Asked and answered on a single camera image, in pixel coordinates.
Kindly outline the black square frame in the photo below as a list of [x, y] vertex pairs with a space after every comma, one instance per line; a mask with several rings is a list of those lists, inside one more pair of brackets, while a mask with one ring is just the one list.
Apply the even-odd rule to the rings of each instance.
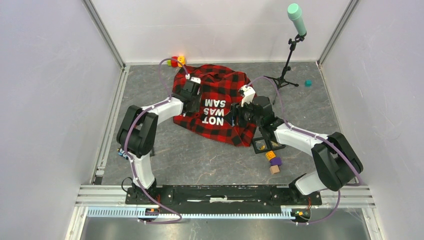
[[[256, 147], [256, 142], [263, 142], [266, 145], [266, 148], [264, 150], [258, 150]], [[261, 154], [261, 153], [266, 153], [269, 152], [271, 150], [271, 143], [269, 140], [264, 139], [263, 137], [256, 137], [252, 140], [252, 146], [254, 148], [254, 152], [255, 154]]]
[[281, 149], [284, 149], [286, 147], [285, 144], [281, 144], [281, 143], [274, 142], [274, 141], [270, 141], [270, 145], [271, 145], [272, 151], [281, 150]]

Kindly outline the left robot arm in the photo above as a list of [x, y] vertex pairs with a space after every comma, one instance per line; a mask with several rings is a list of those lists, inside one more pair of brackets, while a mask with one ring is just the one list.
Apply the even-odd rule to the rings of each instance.
[[125, 113], [116, 141], [130, 162], [133, 183], [140, 188], [137, 196], [145, 204], [151, 204], [157, 198], [157, 190], [152, 187], [156, 179], [150, 160], [157, 127], [165, 120], [198, 111], [201, 100], [200, 87], [200, 78], [192, 77], [171, 97], [150, 106], [131, 105]]

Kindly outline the round holographic badge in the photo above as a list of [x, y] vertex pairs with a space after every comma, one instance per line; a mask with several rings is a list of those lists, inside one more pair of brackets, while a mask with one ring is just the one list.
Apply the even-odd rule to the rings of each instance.
[[257, 141], [255, 145], [258, 150], [264, 150], [266, 148], [266, 145], [261, 141]]

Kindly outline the gold brooch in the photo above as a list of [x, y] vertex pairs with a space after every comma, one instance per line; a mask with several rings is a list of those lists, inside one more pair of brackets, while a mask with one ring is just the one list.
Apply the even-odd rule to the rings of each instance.
[[277, 143], [277, 142], [274, 142], [274, 141], [271, 141], [271, 145], [272, 145], [274, 148], [277, 148], [277, 147], [280, 147], [280, 146], [281, 146], [281, 144], [280, 144], [280, 143]]

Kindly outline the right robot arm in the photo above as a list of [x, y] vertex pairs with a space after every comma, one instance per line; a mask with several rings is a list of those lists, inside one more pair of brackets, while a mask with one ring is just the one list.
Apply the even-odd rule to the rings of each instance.
[[262, 139], [293, 147], [313, 158], [315, 171], [290, 184], [288, 196], [295, 204], [302, 204], [313, 192], [325, 189], [336, 192], [364, 170], [342, 133], [318, 134], [285, 122], [275, 115], [268, 97], [254, 97], [250, 103], [233, 103], [229, 119], [238, 127], [254, 124]]

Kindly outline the red black plaid shirt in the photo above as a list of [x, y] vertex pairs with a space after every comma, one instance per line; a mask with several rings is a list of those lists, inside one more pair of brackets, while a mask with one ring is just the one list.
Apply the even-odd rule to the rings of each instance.
[[177, 115], [173, 117], [173, 123], [211, 140], [249, 147], [257, 126], [252, 123], [238, 126], [228, 117], [231, 105], [242, 100], [239, 89], [250, 83], [247, 74], [222, 65], [187, 65], [175, 75], [173, 93], [184, 86], [186, 73], [201, 80], [199, 111]]

